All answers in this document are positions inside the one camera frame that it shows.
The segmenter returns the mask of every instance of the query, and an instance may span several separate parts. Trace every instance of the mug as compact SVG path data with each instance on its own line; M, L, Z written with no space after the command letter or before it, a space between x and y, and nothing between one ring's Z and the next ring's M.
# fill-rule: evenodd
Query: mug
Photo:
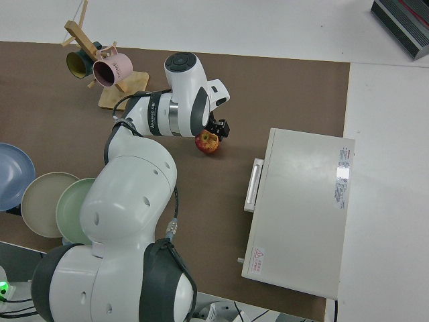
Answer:
M93 44L98 50L102 48L99 42L94 42ZM78 52L69 52L66 63L69 71L77 78L84 78L93 73L94 62L83 49Z
M110 56L103 58L101 52L111 51ZM97 82L110 87L133 73L133 64L125 54L118 53L116 47L110 46L97 50L97 61L93 70Z

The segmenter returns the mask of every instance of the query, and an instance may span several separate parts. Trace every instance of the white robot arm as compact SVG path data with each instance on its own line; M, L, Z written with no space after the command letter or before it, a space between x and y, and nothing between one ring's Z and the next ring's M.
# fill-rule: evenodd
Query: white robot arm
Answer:
M154 237L175 191L176 165L163 146L141 136L195 136L229 94L221 81L207 81L191 53L172 55L164 68L172 90L129 97L107 141L106 166L80 211L92 245L56 248L36 268L32 298L46 321L191 318L196 286L171 244L177 219L167 238Z

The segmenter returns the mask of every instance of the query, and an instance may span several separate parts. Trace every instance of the green mug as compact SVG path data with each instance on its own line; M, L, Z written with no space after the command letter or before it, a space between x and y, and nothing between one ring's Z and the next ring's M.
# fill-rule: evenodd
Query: green mug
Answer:
M94 42L97 50L102 48L99 42ZM78 52L69 52L66 58L69 71L77 78L84 78L93 73L93 60L84 52L83 49Z

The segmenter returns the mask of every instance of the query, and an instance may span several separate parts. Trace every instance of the apple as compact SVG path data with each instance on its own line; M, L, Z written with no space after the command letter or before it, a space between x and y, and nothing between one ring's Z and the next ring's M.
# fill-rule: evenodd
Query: apple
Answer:
M195 137L195 145L200 151L210 154L219 148L219 138L204 129Z

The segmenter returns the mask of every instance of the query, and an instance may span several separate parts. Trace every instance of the plate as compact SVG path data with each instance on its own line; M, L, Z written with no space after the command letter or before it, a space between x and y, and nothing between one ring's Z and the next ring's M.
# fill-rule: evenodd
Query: plate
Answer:
M61 237L56 225L56 205L62 193L79 180L65 172L51 172L35 179L25 190L21 214L25 224L44 237Z
M80 226L79 213L86 194L95 178L86 178L70 185L61 195L56 205L56 224L61 234L72 243L91 245Z
M33 162L24 151L0 143L0 211L18 206L35 177Z

